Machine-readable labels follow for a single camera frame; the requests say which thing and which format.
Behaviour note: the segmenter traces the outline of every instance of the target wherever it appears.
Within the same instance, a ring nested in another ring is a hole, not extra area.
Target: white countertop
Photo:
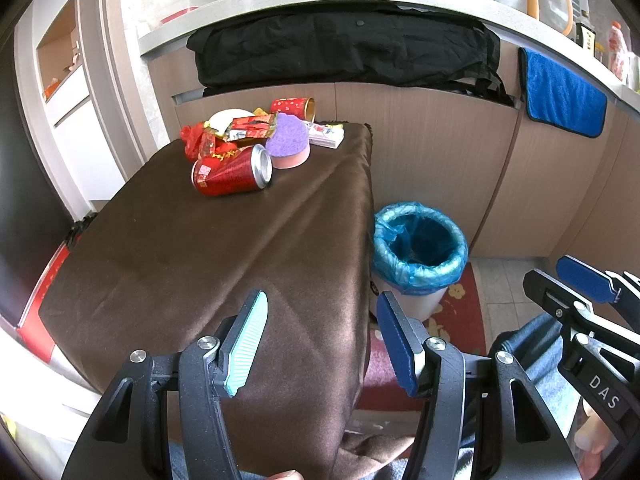
[[[139,40],[140,53],[147,59],[162,56],[166,52],[184,46],[186,37],[201,27],[257,10],[338,1],[349,0],[218,0],[175,18],[142,36]],[[445,10],[478,18],[503,39],[534,48],[550,56],[599,86],[617,104],[627,105],[631,108],[629,111],[640,112],[640,95],[623,85],[602,63],[558,31],[511,7],[493,0],[368,1],[393,2],[425,9]]]

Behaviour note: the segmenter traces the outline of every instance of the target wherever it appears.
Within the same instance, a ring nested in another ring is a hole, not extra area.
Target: blue trash bag
[[[453,220],[418,202],[399,202],[376,214],[373,269],[402,294],[424,296],[455,283],[468,257]]]

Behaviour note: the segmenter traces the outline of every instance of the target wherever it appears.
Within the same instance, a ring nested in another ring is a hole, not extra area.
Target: tiled floor
[[[524,295],[522,279],[542,262],[471,258],[482,308],[486,347],[500,332],[517,330],[543,310]]]

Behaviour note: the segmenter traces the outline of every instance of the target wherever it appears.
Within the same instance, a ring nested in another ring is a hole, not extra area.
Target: white round object
[[[389,285],[375,272],[371,273],[371,281],[376,285],[379,292],[390,290],[396,297],[396,300],[398,300],[404,314],[407,317],[414,317],[420,322],[426,321],[431,317],[431,314],[434,313],[444,293],[447,291],[447,287],[445,286],[425,296],[409,296],[402,294],[395,287]],[[373,291],[369,291],[369,296],[369,310],[375,316],[378,310],[378,297]]]
[[[209,119],[209,126],[219,132],[224,132],[231,121],[240,117],[250,117],[253,114],[247,110],[240,110],[239,108],[229,108],[229,110],[220,110],[213,114]]]

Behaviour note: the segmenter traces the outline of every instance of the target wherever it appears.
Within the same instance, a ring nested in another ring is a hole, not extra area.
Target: red soda can
[[[271,157],[261,144],[196,161],[191,182],[202,194],[219,196],[263,189],[271,180]]]
[[[295,115],[303,121],[312,123],[316,118],[316,102],[312,97],[293,97],[276,99],[271,103],[271,113]]]

